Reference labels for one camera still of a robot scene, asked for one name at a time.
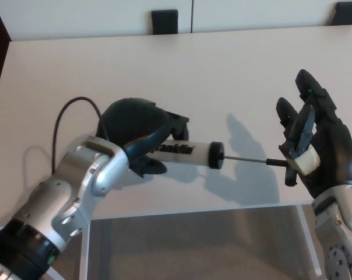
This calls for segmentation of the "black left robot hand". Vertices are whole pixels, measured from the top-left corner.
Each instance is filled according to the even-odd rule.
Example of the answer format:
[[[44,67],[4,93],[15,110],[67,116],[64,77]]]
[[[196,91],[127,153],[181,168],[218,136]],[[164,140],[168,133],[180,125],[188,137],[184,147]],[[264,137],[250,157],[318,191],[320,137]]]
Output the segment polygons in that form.
[[[189,118],[161,109],[152,101],[125,98],[104,111],[96,136],[119,146],[128,157],[129,169],[138,176],[165,174],[167,167],[147,154],[169,136],[188,140],[188,122]]]

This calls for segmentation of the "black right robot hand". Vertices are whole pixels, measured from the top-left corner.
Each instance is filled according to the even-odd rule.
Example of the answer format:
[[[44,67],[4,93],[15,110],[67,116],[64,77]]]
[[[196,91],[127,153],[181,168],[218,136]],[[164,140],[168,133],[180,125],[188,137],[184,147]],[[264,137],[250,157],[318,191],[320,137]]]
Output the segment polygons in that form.
[[[285,142],[278,148],[297,171],[312,198],[341,185],[352,185],[352,137],[336,114],[336,105],[325,88],[306,70],[298,72],[295,84],[304,102],[296,111],[285,98],[278,99],[276,111],[284,128]],[[295,161],[313,147],[319,165],[306,174]]]

